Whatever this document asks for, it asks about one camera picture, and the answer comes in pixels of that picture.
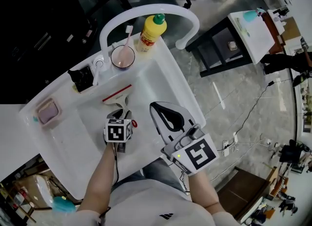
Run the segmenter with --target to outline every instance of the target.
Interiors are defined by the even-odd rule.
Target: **marble floor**
[[[96,0],[79,0],[85,11],[89,10]],[[132,6],[148,3],[172,3],[183,6],[185,0],[129,0]],[[210,29],[231,12],[265,8],[263,0],[192,0],[192,10],[200,20],[199,35]],[[94,13],[94,18],[101,29],[105,23],[122,12],[117,0],[111,0],[100,10]],[[206,171],[213,185],[216,186],[224,179],[235,166],[238,166],[255,175],[266,178],[270,169],[263,162],[274,165],[270,160],[275,142],[287,144],[294,138],[294,100],[287,70],[264,76],[260,65],[246,65],[226,72],[201,78],[202,69],[191,53],[178,50],[174,44],[184,35],[190,24],[182,17],[167,15],[168,29],[163,35],[165,42],[171,49],[183,72],[194,96],[206,118],[203,130],[211,135],[217,149],[222,149],[222,142],[233,141],[235,133],[243,124],[250,109],[257,101],[262,91],[270,81],[274,85],[267,88],[254,110],[250,113],[244,127],[238,132],[238,143],[230,149],[230,154],[223,157],[220,154],[218,161],[210,165]],[[138,18],[134,24],[134,33],[140,32],[144,18]],[[123,24],[117,27],[109,36],[108,44],[126,37]],[[98,41],[90,51],[90,55],[99,51]],[[272,141],[270,147],[263,146],[266,139]],[[180,171],[173,167],[179,176]],[[60,225],[60,217],[55,219],[53,212],[35,212],[35,219],[40,225]]]

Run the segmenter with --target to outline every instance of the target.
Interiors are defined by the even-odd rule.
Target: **sink basin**
[[[132,48],[138,36],[131,37]],[[85,59],[72,70],[89,65],[94,71],[92,61],[99,54]],[[181,105],[190,111],[197,123],[205,125],[204,116],[182,72],[161,38],[149,58],[136,53],[136,60],[128,70],[111,68],[100,75],[98,86],[77,93],[72,88],[69,75],[64,73],[20,111],[40,154],[76,199],[84,197],[90,177],[105,149],[105,119],[110,112],[118,109],[116,105],[103,104],[102,100],[129,84],[133,86],[133,91],[128,96],[128,108],[138,126],[133,128],[126,153],[118,154],[121,180],[161,155],[164,143],[150,116],[151,102],[165,101]],[[55,123],[42,128],[34,119],[34,110],[50,96],[57,100],[62,114]]]

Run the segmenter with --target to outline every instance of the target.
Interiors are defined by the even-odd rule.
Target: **black pants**
[[[266,74],[281,71],[286,68],[291,68],[301,73],[308,68],[308,62],[304,53],[296,54],[294,56],[288,56],[285,54],[267,54],[263,57],[261,63],[269,64],[264,67]]]

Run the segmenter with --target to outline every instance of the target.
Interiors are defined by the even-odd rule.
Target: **white curved faucet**
[[[190,10],[177,6],[177,5],[150,4],[150,5],[143,5],[143,6],[132,8],[130,10],[127,10],[117,15],[103,27],[101,34],[99,36],[99,43],[102,49],[104,62],[109,62],[108,48],[107,48],[107,36],[115,27],[117,27],[118,25],[128,20],[134,19],[136,17],[149,15],[149,14],[156,14],[156,13],[176,14],[176,15],[189,19],[193,23],[192,29],[183,38],[177,40],[175,43],[176,44],[175,46],[180,50],[185,48],[186,43],[199,30],[199,20],[197,16],[194,13],[192,13]]]

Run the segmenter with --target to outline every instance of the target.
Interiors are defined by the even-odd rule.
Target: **toothbrush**
[[[131,37],[132,29],[133,29],[132,25],[127,25],[126,33],[128,33],[128,38],[127,38],[125,46],[122,48],[122,50],[118,54],[120,67],[124,67],[124,63],[125,61],[127,61],[127,50],[128,50],[128,44],[129,44],[129,40]]]

